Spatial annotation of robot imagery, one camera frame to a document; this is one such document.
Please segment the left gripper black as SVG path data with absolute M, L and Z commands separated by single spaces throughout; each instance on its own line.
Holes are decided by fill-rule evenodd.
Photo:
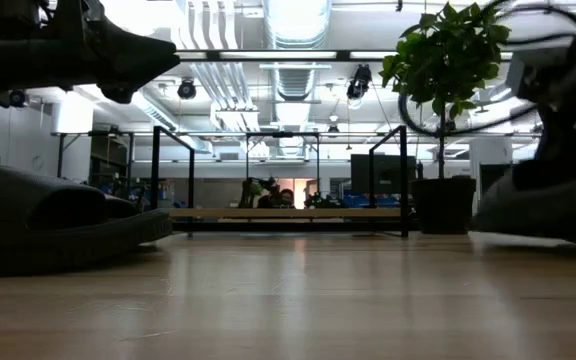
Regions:
M 69 91 L 95 72 L 106 98 L 130 104 L 180 62 L 175 44 L 122 30 L 99 0 L 0 0 L 0 105 L 12 90 Z

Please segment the black rubber slide sandal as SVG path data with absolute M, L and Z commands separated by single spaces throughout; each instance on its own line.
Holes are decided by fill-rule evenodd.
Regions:
M 0 276 L 81 269 L 170 235 L 164 210 L 0 166 Z
M 528 160 L 484 194 L 473 228 L 576 243 L 576 165 Z

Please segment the dark background shelving unit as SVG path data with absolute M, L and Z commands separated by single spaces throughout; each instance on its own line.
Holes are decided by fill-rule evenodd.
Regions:
M 91 140 L 89 183 L 107 195 L 127 199 L 134 137 L 111 133 L 97 134 Z

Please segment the green plant in black pot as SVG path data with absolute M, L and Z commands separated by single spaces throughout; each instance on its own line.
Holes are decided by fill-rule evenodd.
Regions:
M 438 176 L 410 183 L 409 193 L 424 234 L 469 230 L 476 180 L 445 176 L 445 140 L 454 120 L 475 109 L 472 97 L 499 74 L 501 46 L 510 30 L 498 23 L 498 9 L 477 3 L 457 10 L 447 3 L 423 13 L 406 29 L 395 53 L 382 60 L 382 86 L 398 94 L 401 120 L 419 134 L 439 140 Z

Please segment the black monitor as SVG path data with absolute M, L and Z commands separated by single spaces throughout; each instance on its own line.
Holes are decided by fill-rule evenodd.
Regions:
M 402 165 L 402 157 L 397 155 L 375 154 L 373 156 L 373 187 L 375 194 L 400 194 L 403 186 L 416 179 L 415 157 L 408 156 L 407 164 Z M 356 193 L 370 192 L 370 171 L 368 154 L 351 155 L 351 188 Z

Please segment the blue background bins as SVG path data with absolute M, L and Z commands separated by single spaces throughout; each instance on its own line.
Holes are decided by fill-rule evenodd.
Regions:
M 364 195 L 345 195 L 343 202 L 349 208 L 370 208 L 371 203 L 368 196 Z M 377 208 L 399 208 L 399 202 L 396 197 L 375 198 Z

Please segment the person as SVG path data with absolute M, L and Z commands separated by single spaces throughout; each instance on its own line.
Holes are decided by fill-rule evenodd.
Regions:
M 294 209 L 294 193 L 290 189 L 283 189 L 269 195 L 269 204 L 272 208 Z

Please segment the silver ventilation duct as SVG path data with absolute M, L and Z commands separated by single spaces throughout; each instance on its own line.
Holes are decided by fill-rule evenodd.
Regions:
M 263 0 L 267 47 L 314 50 L 326 42 L 332 0 Z M 305 100 L 314 87 L 314 70 L 272 71 L 273 85 L 284 100 Z

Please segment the black frame wooden board shelf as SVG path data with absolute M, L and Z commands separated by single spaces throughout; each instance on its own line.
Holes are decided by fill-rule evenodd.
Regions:
M 160 153 L 160 138 L 161 134 L 165 134 L 171 139 L 178 142 L 180 145 L 186 147 L 190 152 L 189 163 L 189 179 L 188 179 L 188 207 L 187 208 L 170 208 L 167 209 L 171 217 L 185 217 L 185 218 L 399 218 L 401 237 L 407 238 L 409 235 L 409 220 L 408 220 L 408 188 L 407 172 L 401 175 L 403 188 L 401 190 L 401 198 L 399 200 L 399 210 L 380 209 L 375 206 L 375 190 L 374 190 L 374 152 L 381 145 L 385 144 L 389 139 L 395 135 L 399 135 L 399 142 L 404 146 L 401 150 L 402 159 L 400 165 L 405 167 L 407 165 L 407 128 L 403 125 L 396 127 L 387 133 L 378 143 L 376 143 L 369 150 L 369 208 L 315 208 L 315 209 L 289 209 L 289 208 L 268 208 L 268 209 L 253 209 L 253 208 L 222 208 L 222 209 L 198 209 L 194 208 L 194 170 L 195 170 L 195 150 L 187 143 L 178 139 L 170 131 L 155 126 L 153 130 L 153 149 L 152 149 L 152 172 L 151 184 L 159 180 L 159 153 Z

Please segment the black aluminium rig frame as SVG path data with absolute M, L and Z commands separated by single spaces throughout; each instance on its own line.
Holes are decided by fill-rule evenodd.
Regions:
M 306 232 L 401 232 L 403 225 L 394 222 L 173 222 L 178 232 L 243 232 L 243 233 L 306 233 Z

